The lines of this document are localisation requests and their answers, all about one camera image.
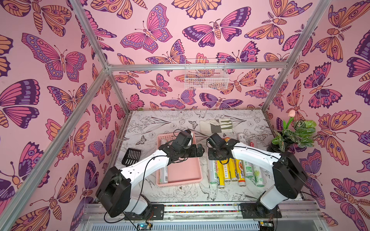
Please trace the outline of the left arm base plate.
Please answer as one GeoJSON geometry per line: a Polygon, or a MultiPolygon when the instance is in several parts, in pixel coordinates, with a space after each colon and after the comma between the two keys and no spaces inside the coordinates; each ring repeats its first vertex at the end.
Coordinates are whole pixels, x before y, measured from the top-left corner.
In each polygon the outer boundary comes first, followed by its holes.
{"type": "Polygon", "coordinates": [[[141,214],[131,213],[124,220],[163,220],[164,204],[151,204],[141,214]]]}

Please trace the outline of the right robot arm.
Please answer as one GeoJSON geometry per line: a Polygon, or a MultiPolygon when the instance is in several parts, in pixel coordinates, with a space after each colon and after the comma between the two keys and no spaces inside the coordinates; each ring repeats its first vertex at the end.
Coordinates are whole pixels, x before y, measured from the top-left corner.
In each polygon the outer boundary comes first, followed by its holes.
{"type": "Polygon", "coordinates": [[[273,186],[265,191],[256,203],[266,210],[273,210],[287,199],[296,199],[307,182],[307,174],[290,152],[283,154],[268,152],[235,139],[226,142],[223,139],[213,141],[208,138],[207,144],[210,160],[223,161],[233,158],[247,161],[273,175],[273,186]]]}

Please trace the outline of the white green plastic wrap roll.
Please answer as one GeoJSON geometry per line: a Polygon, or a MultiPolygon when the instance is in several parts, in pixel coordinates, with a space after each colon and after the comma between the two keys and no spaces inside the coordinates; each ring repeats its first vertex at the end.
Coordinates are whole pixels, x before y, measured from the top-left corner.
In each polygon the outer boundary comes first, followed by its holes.
{"type": "MultiPolygon", "coordinates": [[[[244,133],[238,133],[237,137],[241,143],[247,144],[246,136],[244,133]]],[[[252,164],[244,160],[242,160],[242,164],[243,164],[245,178],[248,178],[248,179],[254,178],[252,164]]]]}
{"type": "Polygon", "coordinates": [[[217,164],[214,160],[208,160],[208,172],[209,172],[209,183],[217,184],[218,175],[217,175],[217,164]]]}

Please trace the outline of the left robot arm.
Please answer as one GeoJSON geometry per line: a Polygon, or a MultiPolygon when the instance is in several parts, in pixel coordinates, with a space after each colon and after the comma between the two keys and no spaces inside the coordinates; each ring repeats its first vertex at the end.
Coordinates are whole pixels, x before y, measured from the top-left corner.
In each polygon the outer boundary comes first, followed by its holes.
{"type": "Polygon", "coordinates": [[[181,160],[202,157],[204,152],[202,144],[194,144],[192,138],[179,135],[174,141],[161,145],[152,155],[131,166],[110,168],[98,187],[96,198],[112,218],[124,212],[141,214],[148,205],[139,208],[141,196],[132,199],[132,188],[153,172],[181,160]]]}

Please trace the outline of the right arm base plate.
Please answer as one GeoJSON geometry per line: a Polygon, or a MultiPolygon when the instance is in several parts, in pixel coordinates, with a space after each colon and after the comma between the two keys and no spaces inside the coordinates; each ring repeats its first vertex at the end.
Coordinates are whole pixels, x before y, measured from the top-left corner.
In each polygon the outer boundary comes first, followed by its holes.
{"type": "Polygon", "coordinates": [[[275,206],[272,210],[269,210],[260,203],[245,202],[238,205],[238,210],[242,213],[242,217],[244,219],[282,218],[282,214],[278,206],[275,206]]]}

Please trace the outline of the white red-label wrap roll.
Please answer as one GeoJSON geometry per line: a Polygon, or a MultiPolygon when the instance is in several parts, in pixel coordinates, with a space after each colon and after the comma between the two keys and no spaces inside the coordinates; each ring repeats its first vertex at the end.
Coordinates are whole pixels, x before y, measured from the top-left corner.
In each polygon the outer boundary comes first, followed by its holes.
{"type": "MultiPolygon", "coordinates": [[[[249,140],[249,146],[253,148],[258,148],[258,143],[255,139],[249,140]]],[[[259,166],[252,164],[252,171],[254,176],[254,183],[257,187],[264,187],[264,178],[262,174],[262,170],[259,166]]]]}

